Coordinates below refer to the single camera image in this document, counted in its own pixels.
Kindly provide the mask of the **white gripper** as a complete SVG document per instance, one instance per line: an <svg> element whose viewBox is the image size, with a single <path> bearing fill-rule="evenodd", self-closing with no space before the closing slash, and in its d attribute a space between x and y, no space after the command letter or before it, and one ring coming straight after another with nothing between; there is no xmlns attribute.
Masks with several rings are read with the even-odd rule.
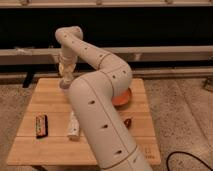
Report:
<svg viewBox="0 0 213 171"><path fill-rule="evenodd" d="M72 73L76 67L77 54L70 50L62 50L59 53L59 73Z"/></svg>

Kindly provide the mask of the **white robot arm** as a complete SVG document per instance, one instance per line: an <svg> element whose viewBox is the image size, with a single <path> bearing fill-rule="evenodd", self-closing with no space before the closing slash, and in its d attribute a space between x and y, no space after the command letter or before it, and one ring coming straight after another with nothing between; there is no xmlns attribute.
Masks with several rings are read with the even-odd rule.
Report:
<svg viewBox="0 0 213 171"><path fill-rule="evenodd" d="M85 42L78 26L59 28L55 37L63 65L81 58L94 68L68 83L67 95L101 171L153 171L112 104L131 84L130 66Z"/></svg>

